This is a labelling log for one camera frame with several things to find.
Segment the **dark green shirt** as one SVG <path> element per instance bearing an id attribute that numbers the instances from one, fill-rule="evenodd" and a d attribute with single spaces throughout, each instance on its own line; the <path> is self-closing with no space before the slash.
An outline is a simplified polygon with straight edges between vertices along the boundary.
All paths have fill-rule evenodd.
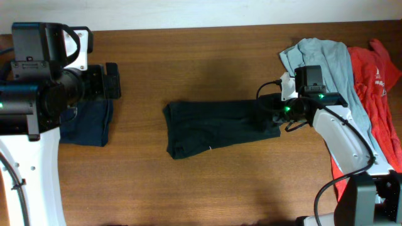
<path id="1" fill-rule="evenodd" d="M 166 151 L 175 160 L 281 135 L 280 124 L 258 109 L 255 100 L 170 102 L 163 114 L 168 134 Z"/>

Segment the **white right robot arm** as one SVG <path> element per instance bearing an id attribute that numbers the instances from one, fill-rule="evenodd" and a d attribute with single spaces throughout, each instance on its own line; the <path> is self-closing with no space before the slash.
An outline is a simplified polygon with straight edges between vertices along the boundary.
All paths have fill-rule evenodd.
<path id="1" fill-rule="evenodd" d="M 401 174 L 381 160 L 340 94 L 304 94 L 289 100 L 264 95 L 257 97 L 257 103 L 276 121 L 289 123 L 287 131 L 296 121 L 313 127 L 342 172 L 319 190 L 314 214 L 298 217 L 297 225 L 401 225 Z M 347 185 L 334 212 L 319 214 L 320 197 L 340 181 Z"/>

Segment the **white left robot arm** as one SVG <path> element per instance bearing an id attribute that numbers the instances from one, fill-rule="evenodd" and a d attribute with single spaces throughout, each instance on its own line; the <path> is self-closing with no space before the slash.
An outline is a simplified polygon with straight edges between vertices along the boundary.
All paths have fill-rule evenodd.
<path id="1" fill-rule="evenodd" d="M 11 64 L 1 82 L 1 174 L 11 225 L 65 225 L 58 174 L 61 143 L 103 147 L 113 100 L 115 63 L 87 68 L 45 61 Z"/>

